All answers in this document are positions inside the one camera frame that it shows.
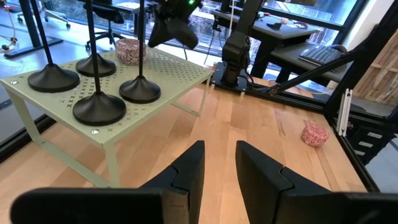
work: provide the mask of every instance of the wire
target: wire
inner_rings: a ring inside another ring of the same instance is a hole
[[[213,40],[214,40],[214,30],[213,30],[213,37],[211,38],[211,41],[210,41],[210,46],[209,46],[209,49],[207,50],[207,54],[206,54],[205,63],[203,63],[204,65],[206,64],[207,57],[209,57],[210,48],[211,48],[211,45],[213,44]]]
[[[187,57],[187,51],[185,50],[185,46],[184,46],[184,45],[182,45],[182,48],[184,49],[185,59],[186,59],[186,60],[188,60],[188,57]]]
[[[251,83],[253,83],[254,84],[254,80],[253,80],[253,77],[249,74],[249,72],[245,69],[244,70],[244,72],[246,72],[246,74],[248,75],[248,77],[250,78],[250,80],[251,80]]]
[[[232,23],[233,23],[233,21],[234,21],[235,2],[236,2],[235,0],[232,0],[231,22],[229,22],[228,37],[230,37],[231,31],[232,31]]]
[[[272,82],[272,81],[276,81],[276,79],[270,79],[270,80],[267,80],[267,81]],[[298,85],[295,86],[295,87],[298,88],[298,89],[301,89],[301,90],[305,90],[305,91],[307,91],[307,92],[309,92],[311,94],[314,94],[314,95],[323,95],[323,94],[331,93],[331,92],[334,91],[334,90],[329,90],[329,91],[326,91],[326,92],[312,92],[312,91],[308,91],[308,90],[306,90],[304,88],[301,88]]]
[[[12,31],[13,31],[13,37],[6,37],[5,35],[0,35],[0,37],[4,38],[4,39],[6,39],[6,40],[8,40],[10,42],[9,45],[5,45],[6,48],[8,48],[8,50],[0,49],[0,53],[5,53],[5,52],[10,52],[12,50],[16,50],[18,48],[18,46],[19,46],[19,43],[18,43],[18,40],[15,37],[16,36],[16,30],[15,30],[15,27],[14,27],[14,22],[12,21],[12,17],[11,17],[11,13],[10,13],[10,10],[9,10],[9,6],[6,5],[6,0],[0,0],[0,1],[4,2],[4,8],[6,9],[8,17],[10,18]]]
[[[246,89],[248,89],[250,84],[248,78],[245,77],[244,75],[238,75],[238,77],[244,78],[246,80]]]

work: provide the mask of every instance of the black cable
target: black cable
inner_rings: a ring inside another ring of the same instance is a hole
[[[218,41],[220,42],[220,47],[223,48],[223,45],[221,44],[221,32],[218,32]]]
[[[185,59],[186,59],[186,60],[188,60],[188,57],[187,57],[187,51],[185,50],[185,46],[184,46],[184,45],[182,45],[182,48],[184,49]]]
[[[250,78],[250,80],[251,80],[251,83],[252,84],[254,84],[254,80],[253,80],[253,77],[249,74],[249,72],[245,69],[244,70],[244,72],[246,72],[246,74],[248,75],[248,77]]]
[[[205,63],[203,63],[203,64],[206,64],[207,57],[209,57],[210,48],[211,48],[211,45],[213,44],[213,40],[214,40],[214,30],[213,30],[213,37],[211,38],[211,41],[210,41],[210,46],[209,46],[209,49],[208,49],[208,51],[207,51],[207,54],[206,54]]]

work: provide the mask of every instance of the desk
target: desk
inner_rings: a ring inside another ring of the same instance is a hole
[[[212,11],[211,13],[215,17],[214,23],[229,28],[231,14],[219,11]],[[234,16],[233,29],[238,21],[239,16]],[[254,77],[262,78],[264,76],[269,62],[268,55],[270,55],[273,50],[283,46],[305,42],[311,34],[318,32],[318,30],[312,27],[308,29],[299,29],[282,25],[280,30],[274,30],[267,26],[267,23],[274,24],[276,22],[280,22],[280,19],[273,16],[266,16],[262,18],[262,21],[256,21],[254,23],[250,36],[261,41],[251,70],[251,75]]]
[[[110,95],[119,96],[120,85],[127,80],[135,78],[138,75],[139,67],[118,63],[115,52],[108,52],[102,56],[117,63],[117,72],[101,79],[101,90]],[[61,67],[75,70],[76,63],[77,61],[66,63],[61,65]],[[197,112],[184,105],[175,103],[175,101],[205,80],[207,80],[208,86],[212,74],[210,70],[157,49],[147,49],[146,62],[143,69],[143,74],[160,86],[162,96],[153,103],[143,105],[125,101],[127,106],[125,117],[117,123],[101,127],[81,124],[73,117],[72,113],[73,105],[78,100],[94,93],[94,78],[81,77],[78,87],[63,93],[40,93],[29,88],[27,79],[32,72],[7,77],[1,79],[0,82],[7,90],[29,136],[34,142],[97,187],[119,187],[118,161],[114,150],[115,143],[170,104],[199,116],[202,107]],[[207,88],[201,105],[204,104],[206,93]],[[104,149],[111,184],[44,139],[30,117],[24,100],[35,105],[52,119],[88,139],[95,146]]]
[[[24,15],[25,24],[30,36],[30,41],[32,42],[32,46],[5,53],[4,56],[6,58],[19,57],[21,55],[28,54],[35,50],[40,50],[43,48],[43,45],[41,44],[41,41],[39,39],[39,35],[37,34],[36,24],[33,19],[32,11],[30,10],[30,0],[19,0],[19,5],[21,6],[21,10]],[[47,40],[49,46],[59,44],[62,42],[63,40],[57,38],[52,38]]]
[[[257,78],[255,82],[272,85]],[[204,91],[205,85],[200,84],[179,102],[199,109]],[[311,97],[305,90],[291,88],[290,91]],[[308,121],[317,122],[330,134],[326,144],[318,149],[300,139]],[[108,177],[103,151],[62,123],[49,128],[44,137],[84,166]],[[247,95],[240,97],[218,88],[210,88],[200,117],[170,105],[118,142],[115,150],[121,186],[140,187],[199,139],[205,141],[206,147],[201,224],[249,223],[236,176],[237,140],[247,141],[334,192],[366,191],[323,115]],[[0,184],[2,224],[9,224],[7,207],[26,190],[93,186],[34,142],[1,164]]]
[[[118,6],[118,4],[124,3],[124,2],[134,2],[134,3],[139,4],[139,0],[113,0],[112,4],[106,4],[103,2],[93,1],[93,4],[97,5],[97,6],[106,7],[108,9],[113,9],[116,11],[133,14],[134,15],[134,35],[137,36],[139,39],[140,38],[139,33],[138,33],[139,29],[137,29],[137,28],[139,28],[139,26],[140,26],[140,24],[139,24],[139,9],[140,8],[138,7],[136,9],[131,9],[131,8],[124,7],[124,6]],[[153,4],[153,2],[152,3],[147,2],[147,1],[145,2],[145,6],[144,6],[145,11],[148,10],[149,4]],[[144,18],[144,40],[145,40],[145,28],[146,28],[145,24],[146,24],[146,20]]]
[[[276,80],[277,83],[286,82],[289,79],[291,72],[301,75],[307,71],[317,68],[316,65],[299,59],[300,54],[305,49],[313,47],[314,45],[319,44],[305,42],[302,44],[277,49],[271,52],[270,62],[282,67],[282,70],[280,71]],[[326,72],[321,77],[313,79],[313,81],[322,85],[327,85],[330,80],[339,83],[352,64],[353,63],[350,62],[347,65],[347,69],[340,73]]]

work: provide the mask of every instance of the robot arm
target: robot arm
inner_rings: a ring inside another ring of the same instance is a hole
[[[257,14],[267,0],[247,0],[244,4],[235,31],[227,39],[223,47],[223,61],[226,68],[222,77],[225,85],[236,86],[242,69],[247,69],[250,63],[249,33],[256,20]],[[314,6],[317,0],[277,0],[293,4]]]

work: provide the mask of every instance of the wooden tabletop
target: wooden tabletop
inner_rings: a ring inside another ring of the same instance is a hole
[[[263,85],[268,81],[258,80]],[[204,85],[179,100],[197,110]],[[304,90],[289,91],[311,96]],[[305,124],[313,121],[330,134],[324,146],[314,148],[300,138]],[[71,130],[55,124],[44,136],[104,178],[108,171],[104,152]],[[365,192],[326,119],[251,96],[212,88],[200,118],[174,106],[120,140],[116,145],[122,187],[139,187],[166,168],[197,140],[205,140],[205,185],[199,223],[249,223],[238,185],[236,141],[252,144],[300,175],[332,191]],[[12,201],[37,187],[92,187],[38,145],[30,143],[0,164],[0,223],[9,221]]]

